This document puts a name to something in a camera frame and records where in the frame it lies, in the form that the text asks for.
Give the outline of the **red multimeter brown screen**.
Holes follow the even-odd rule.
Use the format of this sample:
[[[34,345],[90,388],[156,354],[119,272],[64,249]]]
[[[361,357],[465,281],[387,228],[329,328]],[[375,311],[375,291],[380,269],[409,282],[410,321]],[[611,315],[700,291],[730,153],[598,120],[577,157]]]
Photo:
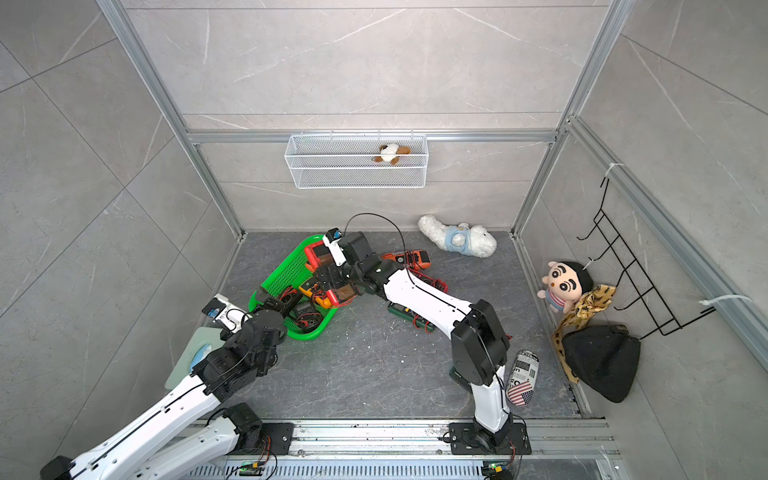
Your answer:
[[[322,241],[314,242],[304,248],[307,257],[306,266],[312,273],[313,280],[327,292],[333,307],[340,308],[351,303],[357,296],[355,288],[342,275],[333,255]]]

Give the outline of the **dark green multimeter yellow button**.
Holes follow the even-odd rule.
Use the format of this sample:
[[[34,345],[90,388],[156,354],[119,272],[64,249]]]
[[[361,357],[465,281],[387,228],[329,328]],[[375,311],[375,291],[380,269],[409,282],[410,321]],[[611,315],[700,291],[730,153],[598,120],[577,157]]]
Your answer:
[[[413,310],[403,305],[390,302],[388,304],[387,310],[398,318],[410,322],[417,329],[423,330],[427,333],[432,333],[435,330],[435,326],[431,322],[425,320]]]

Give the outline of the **small black multimeter red leads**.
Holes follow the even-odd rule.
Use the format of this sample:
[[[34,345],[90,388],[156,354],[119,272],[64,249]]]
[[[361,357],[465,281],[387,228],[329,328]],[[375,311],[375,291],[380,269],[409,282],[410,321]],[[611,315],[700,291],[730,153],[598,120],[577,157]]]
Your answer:
[[[292,307],[288,317],[301,333],[313,332],[322,323],[324,316],[318,311],[316,303],[300,290],[288,286],[282,291],[279,299]]]

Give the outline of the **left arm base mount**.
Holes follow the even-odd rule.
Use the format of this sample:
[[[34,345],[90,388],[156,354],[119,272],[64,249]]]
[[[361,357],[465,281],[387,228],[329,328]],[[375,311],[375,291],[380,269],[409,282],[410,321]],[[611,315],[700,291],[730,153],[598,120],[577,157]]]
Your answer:
[[[271,453],[286,455],[289,452],[295,424],[272,422],[261,419],[244,402],[219,408],[206,421],[205,427],[217,424],[217,432],[223,430],[234,438],[228,454]]]

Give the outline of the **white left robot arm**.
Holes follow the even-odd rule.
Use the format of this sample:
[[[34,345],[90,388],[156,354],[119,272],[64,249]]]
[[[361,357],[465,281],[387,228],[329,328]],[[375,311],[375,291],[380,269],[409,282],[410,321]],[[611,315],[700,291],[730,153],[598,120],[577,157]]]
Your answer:
[[[57,456],[41,479],[177,478],[237,446],[257,445],[262,420],[245,403],[227,407],[187,441],[166,444],[192,422],[214,412],[238,390],[275,365],[287,337],[284,317],[274,310],[246,314],[240,329],[194,365],[191,373],[138,418],[76,458]]]

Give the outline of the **orange multimeter back side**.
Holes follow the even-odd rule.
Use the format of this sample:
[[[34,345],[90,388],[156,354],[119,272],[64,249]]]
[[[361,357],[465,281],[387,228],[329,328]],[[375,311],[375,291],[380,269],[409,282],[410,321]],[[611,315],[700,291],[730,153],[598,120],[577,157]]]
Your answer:
[[[426,250],[406,250],[381,255],[382,259],[396,261],[407,268],[422,271],[431,267],[431,259]]]

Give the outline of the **red multimeter with leads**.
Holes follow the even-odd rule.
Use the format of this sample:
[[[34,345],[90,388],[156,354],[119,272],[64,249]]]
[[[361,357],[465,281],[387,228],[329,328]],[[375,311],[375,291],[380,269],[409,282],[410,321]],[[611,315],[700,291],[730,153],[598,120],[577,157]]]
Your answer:
[[[447,284],[444,281],[442,281],[440,279],[437,279],[437,278],[432,278],[432,277],[422,273],[421,271],[417,271],[417,270],[411,270],[410,273],[415,278],[417,278],[417,279],[423,281],[424,283],[434,287],[435,289],[437,289],[437,290],[439,290],[441,292],[445,292],[445,293],[448,292],[448,286],[447,286]]]

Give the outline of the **green multimeter grey screen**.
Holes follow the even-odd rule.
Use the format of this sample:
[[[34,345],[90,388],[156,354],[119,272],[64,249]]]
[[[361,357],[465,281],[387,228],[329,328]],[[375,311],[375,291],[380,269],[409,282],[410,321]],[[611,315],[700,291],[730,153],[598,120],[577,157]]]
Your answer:
[[[469,380],[467,380],[462,374],[460,374],[455,366],[453,366],[450,369],[449,376],[465,391],[467,391],[468,393],[472,393],[472,383]]]

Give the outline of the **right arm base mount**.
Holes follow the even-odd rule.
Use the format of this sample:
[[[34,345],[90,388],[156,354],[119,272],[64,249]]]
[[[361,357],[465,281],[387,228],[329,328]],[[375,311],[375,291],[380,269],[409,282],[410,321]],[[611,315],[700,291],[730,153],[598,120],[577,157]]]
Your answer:
[[[453,455],[519,456],[532,453],[527,423],[515,414],[511,414],[495,433],[477,421],[452,422],[439,439],[450,445]]]

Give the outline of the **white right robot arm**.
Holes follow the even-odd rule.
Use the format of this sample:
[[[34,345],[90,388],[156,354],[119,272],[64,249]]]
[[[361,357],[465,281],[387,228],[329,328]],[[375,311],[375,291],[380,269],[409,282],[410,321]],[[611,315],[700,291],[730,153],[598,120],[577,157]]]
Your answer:
[[[477,435],[497,443],[511,426],[504,394],[509,338],[485,300],[455,298],[417,278],[403,263],[375,253],[361,232],[332,229],[304,249],[307,266],[334,304],[349,295],[376,295],[405,307],[451,342],[453,369],[473,396]]]

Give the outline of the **green plastic basket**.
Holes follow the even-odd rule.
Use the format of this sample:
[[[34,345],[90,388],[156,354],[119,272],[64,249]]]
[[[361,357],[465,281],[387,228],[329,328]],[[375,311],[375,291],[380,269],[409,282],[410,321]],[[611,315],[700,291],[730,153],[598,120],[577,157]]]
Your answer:
[[[260,290],[253,293],[248,305],[249,310],[254,311],[261,305],[261,301],[257,298],[257,295],[262,290],[275,298],[277,298],[288,286],[292,286],[299,290],[299,286],[309,280],[312,276],[312,273],[306,266],[307,257],[304,254],[304,248],[314,242],[322,241],[322,239],[323,236],[318,234],[309,236],[303,240],[262,283]],[[299,341],[311,341],[318,338],[323,333],[331,319],[335,316],[338,308],[324,309],[317,304],[316,306],[318,311],[324,316],[322,323],[313,332],[303,334],[293,324],[292,320],[286,320],[288,328],[287,334],[290,338]]]

